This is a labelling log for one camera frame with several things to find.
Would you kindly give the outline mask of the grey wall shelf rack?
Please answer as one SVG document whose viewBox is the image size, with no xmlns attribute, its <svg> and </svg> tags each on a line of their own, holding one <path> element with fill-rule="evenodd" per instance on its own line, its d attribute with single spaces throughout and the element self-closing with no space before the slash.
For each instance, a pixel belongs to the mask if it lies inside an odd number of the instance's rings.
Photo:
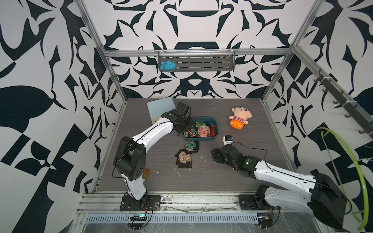
<svg viewBox="0 0 373 233">
<path fill-rule="evenodd" d="M 171 72 L 232 71 L 235 59 L 236 53 L 232 50 L 160 51 L 157 56 L 158 69 L 162 61 L 170 60 L 176 63 L 176 69 Z"/>
</svg>

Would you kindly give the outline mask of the teal plastic storage box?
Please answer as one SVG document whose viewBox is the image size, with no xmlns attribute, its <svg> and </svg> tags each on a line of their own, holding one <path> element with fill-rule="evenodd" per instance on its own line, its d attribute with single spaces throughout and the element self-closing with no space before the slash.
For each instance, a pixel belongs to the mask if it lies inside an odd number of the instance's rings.
<svg viewBox="0 0 373 233">
<path fill-rule="evenodd" d="M 182 132 L 185 141 L 212 141 L 218 135 L 218 126 L 212 117 L 193 117 L 191 126 Z"/>
</svg>

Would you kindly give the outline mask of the pink label black tea bag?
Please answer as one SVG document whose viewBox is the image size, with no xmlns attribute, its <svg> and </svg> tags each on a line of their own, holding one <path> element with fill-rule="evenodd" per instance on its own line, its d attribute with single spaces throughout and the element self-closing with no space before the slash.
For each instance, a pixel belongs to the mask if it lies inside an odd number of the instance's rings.
<svg viewBox="0 0 373 233">
<path fill-rule="evenodd" d="M 199 137 L 211 137 L 210 126 L 197 127 L 197 133 Z"/>
</svg>

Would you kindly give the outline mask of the yellow label black tea bag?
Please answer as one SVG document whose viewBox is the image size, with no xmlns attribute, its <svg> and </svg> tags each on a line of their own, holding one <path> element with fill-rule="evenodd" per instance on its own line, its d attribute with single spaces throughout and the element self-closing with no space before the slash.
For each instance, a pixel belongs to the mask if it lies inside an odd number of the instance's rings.
<svg viewBox="0 0 373 233">
<path fill-rule="evenodd" d="M 188 154 L 185 149 L 181 149 L 175 157 L 177 158 L 176 160 L 176 165 L 180 169 L 191 169 L 192 168 L 192 157 L 191 154 Z"/>
</svg>

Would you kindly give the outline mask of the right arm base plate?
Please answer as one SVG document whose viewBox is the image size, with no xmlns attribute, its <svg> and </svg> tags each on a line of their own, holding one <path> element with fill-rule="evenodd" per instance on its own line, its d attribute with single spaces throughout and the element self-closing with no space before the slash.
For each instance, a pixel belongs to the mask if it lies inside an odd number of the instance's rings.
<svg viewBox="0 0 373 233">
<path fill-rule="evenodd" d="M 275 210 L 276 207 L 270 205 L 264 198 L 256 195 L 244 195 L 238 196 L 241 210 L 248 211 L 259 211 L 259 210 Z"/>
</svg>

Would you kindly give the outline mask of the red tea bag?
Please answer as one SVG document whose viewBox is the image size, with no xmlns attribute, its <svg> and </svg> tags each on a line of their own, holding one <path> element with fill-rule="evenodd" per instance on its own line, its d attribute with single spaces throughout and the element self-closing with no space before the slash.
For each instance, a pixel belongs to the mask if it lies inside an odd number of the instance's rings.
<svg viewBox="0 0 373 233">
<path fill-rule="evenodd" d="M 215 137 L 216 136 L 215 126 L 214 125 L 210 126 L 210 136 L 211 137 Z"/>
</svg>

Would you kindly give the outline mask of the black wall hook rail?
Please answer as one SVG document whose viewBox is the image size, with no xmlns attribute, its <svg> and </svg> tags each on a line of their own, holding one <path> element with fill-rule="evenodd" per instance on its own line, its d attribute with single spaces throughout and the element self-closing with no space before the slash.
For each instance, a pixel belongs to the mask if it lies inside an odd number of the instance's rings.
<svg viewBox="0 0 373 233">
<path fill-rule="evenodd" d="M 333 77 L 326 75 L 322 69 L 318 69 L 318 78 L 314 82 L 323 87 L 323 96 L 329 93 L 334 98 L 333 104 L 347 112 L 344 115 L 346 118 L 355 120 L 361 127 L 358 131 L 360 134 L 373 138 L 373 117 Z"/>
</svg>

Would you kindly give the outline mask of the pink baby plush doll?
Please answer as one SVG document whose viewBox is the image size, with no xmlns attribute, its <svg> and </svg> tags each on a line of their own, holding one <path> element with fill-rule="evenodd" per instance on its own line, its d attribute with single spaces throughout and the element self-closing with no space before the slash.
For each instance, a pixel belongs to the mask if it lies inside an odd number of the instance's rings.
<svg viewBox="0 0 373 233">
<path fill-rule="evenodd" d="M 230 126 L 235 129 L 242 129 L 245 125 L 248 125 L 248 119 L 252 117 L 252 113 L 244 107 L 232 108 L 233 115 L 229 117 Z"/>
</svg>

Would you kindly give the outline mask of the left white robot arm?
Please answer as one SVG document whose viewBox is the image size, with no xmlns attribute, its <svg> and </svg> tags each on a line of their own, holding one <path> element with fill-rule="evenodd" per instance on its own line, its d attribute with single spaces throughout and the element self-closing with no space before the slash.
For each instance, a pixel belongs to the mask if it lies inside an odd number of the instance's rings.
<svg viewBox="0 0 373 233">
<path fill-rule="evenodd" d="M 161 115 L 159 120 L 148 129 L 133 137 L 124 136 L 120 142 L 113 161 L 113 170 L 124 179 L 127 195 L 136 203 L 145 203 L 147 190 L 142 181 L 148 150 L 162 137 L 172 131 L 178 134 L 192 126 L 191 108 L 179 102 L 177 106 Z"/>
</svg>

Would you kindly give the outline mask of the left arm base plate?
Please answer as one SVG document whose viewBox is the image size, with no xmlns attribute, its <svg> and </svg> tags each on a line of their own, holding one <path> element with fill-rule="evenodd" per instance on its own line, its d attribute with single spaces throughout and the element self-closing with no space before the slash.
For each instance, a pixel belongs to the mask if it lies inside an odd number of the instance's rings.
<svg viewBox="0 0 373 233">
<path fill-rule="evenodd" d="M 125 193 L 122 197 L 119 210 L 124 211 L 145 211 L 147 205 L 150 205 L 149 208 L 152 208 L 154 211 L 157 211 L 160 208 L 161 196 L 160 195 L 147 195 L 145 194 L 139 201 L 134 199 Z"/>
</svg>

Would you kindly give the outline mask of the brown white plush dog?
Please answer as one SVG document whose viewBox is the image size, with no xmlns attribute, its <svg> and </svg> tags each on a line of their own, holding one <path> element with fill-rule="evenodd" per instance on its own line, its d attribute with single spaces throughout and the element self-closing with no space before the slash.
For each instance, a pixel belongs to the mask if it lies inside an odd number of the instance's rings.
<svg viewBox="0 0 373 233">
<path fill-rule="evenodd" d="M 149 174 L 150 174 L 150 170 L 149 169 L 145 169 L 143 171 L 143 174 L 142 174 L 142 179 L 146 180 L 148 178 Z"/>
</svg>

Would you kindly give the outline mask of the cyan crumpled cloth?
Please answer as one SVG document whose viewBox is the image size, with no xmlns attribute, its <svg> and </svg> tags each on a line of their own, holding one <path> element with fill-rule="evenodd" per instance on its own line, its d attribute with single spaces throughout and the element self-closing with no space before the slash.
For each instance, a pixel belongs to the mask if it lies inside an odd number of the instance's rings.
<svg viewBox="0 0 373 233">
<path fill-rule="evenodd" d="M 176 63 L 174 63 L 174 62 L 172 62 L 170 60 L 162 61 L 159 64 L 159 69 L 161 71 L 171 72 L 172 70 L 176 69 Z"/>
</svg>

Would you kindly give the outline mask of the green hoop tube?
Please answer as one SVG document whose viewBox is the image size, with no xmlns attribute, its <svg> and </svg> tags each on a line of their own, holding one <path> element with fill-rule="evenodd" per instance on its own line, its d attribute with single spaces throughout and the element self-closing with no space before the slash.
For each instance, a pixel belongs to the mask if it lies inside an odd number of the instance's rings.
<svg viewBox="0 0 373 233">
<path fill-rule="evenodd" d="M 364 195 L 372 188 L 364 177 L 364 172 L 371 174 L 364 161 L 358 158 L 353 148 L 334 131 L 324 125 L 320 125 L 313 132 L 316 136 L 318 149 L 325 158 L 327 173 L 350 201 L 345 210 L 348 212 L 344 227 L 354 233 L 369 231 L 369 197 Z M 361 180 L 364 180 L 365 190 L 361 188 Z"/>
</svg>

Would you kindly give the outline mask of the light blue drawer box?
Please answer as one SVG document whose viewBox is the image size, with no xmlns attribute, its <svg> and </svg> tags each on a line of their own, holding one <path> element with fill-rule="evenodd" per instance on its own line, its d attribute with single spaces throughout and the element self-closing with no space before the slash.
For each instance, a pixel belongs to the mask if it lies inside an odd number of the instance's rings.
<svg viewBox="0 0 373 233">
<path fill-rule="evenodd" d="M 147 103 L 152 124 L 156 123 L 161 115 L 175 109 L 175 103 L 171 97 L 159 99 Z"/>
</svg>

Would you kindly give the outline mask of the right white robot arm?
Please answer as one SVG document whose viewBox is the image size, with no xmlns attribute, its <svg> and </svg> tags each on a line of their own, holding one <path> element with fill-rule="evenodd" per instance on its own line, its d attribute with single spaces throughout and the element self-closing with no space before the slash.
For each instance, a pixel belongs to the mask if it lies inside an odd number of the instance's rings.
<svg viewBox="0 0 373 233">
<path fill-rule="evenodd" d="M 272 183 L 279 190 L 261 185 L 254 200 L 259 206 L 285 207 L 313 215 L 323 224 L 342 229 L 347 197 L 327 175 L 304 175 L 279 168 L 254 156 L 244 156 L 231 144 L 213 149 L 212 159 L 226 164 L 240 175 Z"/>
</svg>

